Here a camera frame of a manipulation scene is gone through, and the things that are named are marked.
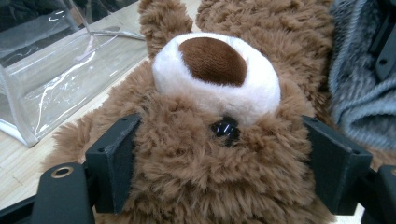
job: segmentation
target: gray fabric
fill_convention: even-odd
[[[384,15],[375,0],[335,1],[334,52],[329,76],[332,117],[363,144],[396,150],[396,72],[380,81],[369,53]]]

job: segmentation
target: stuffed animal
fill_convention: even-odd
[[[330,223],[315,194],[301,115],[331,124],[330,0],[142,0],[149,59],[101,107],[55,134],[45,167],[84,162],[117,120],[138,113],[130,196],[98,223]],[[232,135],[218,136],[219,122]]]

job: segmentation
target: clear plastic container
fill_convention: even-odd
[[[147,55],[135,1],[8,0],[0,10],[0,130],[28,147]]]

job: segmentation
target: light wood surface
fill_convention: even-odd
[[[186,3],[189,15],[195,19],[200,1],[182,0],[182,2]],[[195,24],[193,31],[198,31]],[[64,123],[80,118],[88,111],[100,106],[107,98],[109,88],[122,82],[125,76],[144,60],[146,60],[146,57],[143,60],[134,60],[132,63],[133,66],[123,76],[118,78],[93,100],[85,104]],[[42,175],[40,162],[53,150],[54,141],[51,138],[52,133],[44,137],[34,147],[28,148],[14,138],[0,132],[0,210],[36,193],[38,179]],[[354,217],[339,217],[336,223],[360,223],[362,210],[360,207]]]

